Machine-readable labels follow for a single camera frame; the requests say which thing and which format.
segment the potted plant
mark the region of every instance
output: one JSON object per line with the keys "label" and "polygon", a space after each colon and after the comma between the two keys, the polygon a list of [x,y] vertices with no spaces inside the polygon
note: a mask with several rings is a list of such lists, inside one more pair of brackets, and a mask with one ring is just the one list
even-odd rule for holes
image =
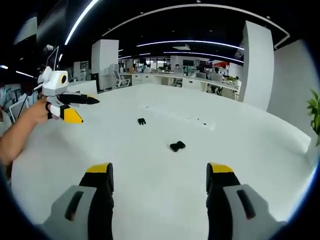
{"label": "potted plant", "polygon": [[313,118],[310,125],[318,136],[316,141],[316,146],[318,146],[320,145],[320,99],[319,95],[314,90],[311,89],[311,92],[314,98],[307,101],[309,104],[307,109],[310,110],[308,115]]}

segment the curved ceiling light strip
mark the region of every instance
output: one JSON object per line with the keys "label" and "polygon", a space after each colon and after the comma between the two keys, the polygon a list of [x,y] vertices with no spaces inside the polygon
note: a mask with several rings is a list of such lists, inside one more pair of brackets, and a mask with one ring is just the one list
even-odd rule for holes
{"label": "curved ceiling light strip", "polygon": [[168,7],[160,8],[160,9],[157,9],[157,10],[149,11],[149,12],[146,12],[144,14],[135,16],[135,17],[133,17],[133,18],[127,20],[127,21],[124,21],[123,23],[120,23],[119,25],[115,26],[114,28],[112,28],[109,31],[107,31],[106,33],[104,33],[102,35],[102,37],[104,37],[108,33],[112,32],[113,30],[121,27],[122,25],[125,25],[125,24],[127,24],[127,23],[129,23],[129,22],[131,22],[133,20],[142,18],[144,16],[147,16],[147,15],[150,15],[150,14],[155,14],[155,13],[166,11],[166,10],[171,10],[171,9],[190,8],[190,7],[211,7],[211,8],[219,8],[219,9],[229,9],[229,10],[241,12],[241,13],[248,14],[248,15],[251,15],[253,17],[256,17],[258,19],[261,19],[261,20],[271,24],[272,26],[276,27],[277,29],[279,29],[280,31],[282,31],[282,32],[284,32],[286,34],[286,36],[283,39],[281,39],[277,44],[275,44],[273,46],[275,49],[277,49],[277,47],[280,44],[282,44],[284,41],[286,41],[288,38],[290,38],[290,34],[286,30],[284,30],[282,27],[280,27],[279,25],[275,24],[273,21],[270,21],[269,19],[267,19],[267,18],[265,18],[263,16],[260,16],[258,14],[253,13],[253,12],[250,12],[250,11],[247,11],[247,10],[243,10],[241,8],[237,8],[237,7],[233,7],[233,6],[218,5],[218,4],[207,4],[207,3],[195,3],[195,4],[183,4],[183,5],[176,5],[176,6],[168,6]]}
{"label": "curved ceiling light strip", "polygon": [[203,44],[216,44],[216,45],[226,46],[226,47],[230,47],[230,48],[245,50],[243,47],[239,47],[239,46],[233,46],[233,45],[229,45],[229,44],[225,44],[225,43],[220,43],[220,42],[215,42],[215,41],[200,41],[200,40],[157,41],[157,42],[151,42],[151,43],[141,44],[141,45],[138,45],[137,47],[148,46],[148,45],[153,45],[153,44],[166,44],[166,43],[203,43]]}
{"label": "curved ceiling light strip", "polygon": [[198,55],[204,55],[204,56],[211,56],[211,57],[218,57],[218,58],[223,58],[223,59],[229,59],[229,60],[233,60],[239,63],[244,63],[243,61],[234,59],[234,58],[230,58],[230,57],[226,57],[226,56],[219,56],[219,55],[213,55],[213,54],[208,54],[208,53],[200,53],[200,52],[188,52],[188,51],[164,51],[164,54],[198,54]]}
{"label": "curved ceiling light strip", "polygon": [[125,59],[125,58],[131,58],[132,56],[123,56],[123,57],[119,57],[118,59]]}
{"label": "curved ceiling light strip", "polygon": [[86,6],[86,8],[83,10],[83,12],[81,13],[81,15],[78,17],[78,19],[76,20],[75,24],[73,25],[73,27],[71,28],[71,31],[69,32],[68,37],[65,40],[64,45],[68,45],[72,35],[74,34],[74,32],[76,31],[78,25],[80,24],[80,22],[82,21],[82,19],[84,19],[84,17],[87,15],[87,13],[93,8],[93,6],[99,2],[99,0],[92,0],[92,2],[89,3],[88,6]]}

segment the white wall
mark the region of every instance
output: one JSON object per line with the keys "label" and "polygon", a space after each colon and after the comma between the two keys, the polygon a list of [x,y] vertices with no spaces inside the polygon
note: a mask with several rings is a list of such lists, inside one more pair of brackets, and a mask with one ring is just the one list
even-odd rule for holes
{"label": "white wall", "polygon": [[92,45],[91,70],[99,75],[100,90],[112,87],[112,82],[106,76],[105,69],[112,64],[118,64],[119,40],[101,39]]}
{"label": "white wall", "polygon": [[[274,78],[267,111],[310,136],[313,149],[317,135],[310,127],[312,118],[308,116],[307,100],[312,98],[310,89],[320,93],[319,81],[317,69],[302,40],[274,52]],[[314,156],[308,158],[310,165],[314,165]]]}
{"label": "white wall", "polygon": [[100,41],[97,41],[92,45],[91,70],[93,74],[98,74],[100,71]]}
{"label": "white wall", "polygon": [[267,111],[275,67],[271,31],[246,21],[243,46],[244,64],[239,101]]}
{"label": "white wall", "polygon": [[230,62],[228,74],[229,76],[232,76],[234,78],[239,77],[239,80],[242,81],[243,70],[244,70],[243,66]]}

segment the white pillar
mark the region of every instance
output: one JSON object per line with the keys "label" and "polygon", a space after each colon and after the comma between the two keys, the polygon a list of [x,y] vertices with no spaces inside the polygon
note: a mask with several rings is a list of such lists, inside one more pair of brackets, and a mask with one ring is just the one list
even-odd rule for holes
{"label": "white pillar", "polygon": [[126,68],[130,70],[134,65],[134,60],[132,58],[129,58],[126,60]]}
{"label": "white pillar", "polygon": [[239,101],[267,111],[275,67],[271,31],[246,21],[243,47],[244,64]]}
{"label": "white pillar", "polygon": [[111,64],[118,64],[119,40],[101,39],[92,45],[92,74],[99,75],[99,90],[112,88],[106,77],[106,70]]}
{"label": "white pillar", "polygon": [[76,61],[73,63],[73,78],[77,81],[80,81],[81,78],[81,72],[80,72],[80,62]]}

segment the computer monitor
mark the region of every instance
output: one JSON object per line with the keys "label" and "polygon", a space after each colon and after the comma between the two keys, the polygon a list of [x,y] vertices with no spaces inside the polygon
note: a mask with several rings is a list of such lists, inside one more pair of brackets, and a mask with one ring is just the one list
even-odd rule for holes
{"label": "computer monitor", "polygon": [[193,65],[195,65],[195,63],[192,60],[183,60],[183,66],[193,66]]}
{"label": "computer monitor", "polygon": [[206,74],[203,73],[203,72],[197,72],[197,73],[195,74],[195,77],[196,77],[196,78],[200,78],[200,79],[206,79]]}
{"label": "computer monitor", "polygon": [[213,64],[211,61],[200,61],[199,65],[202,65],[205,69],[212,69],[213,68]]}

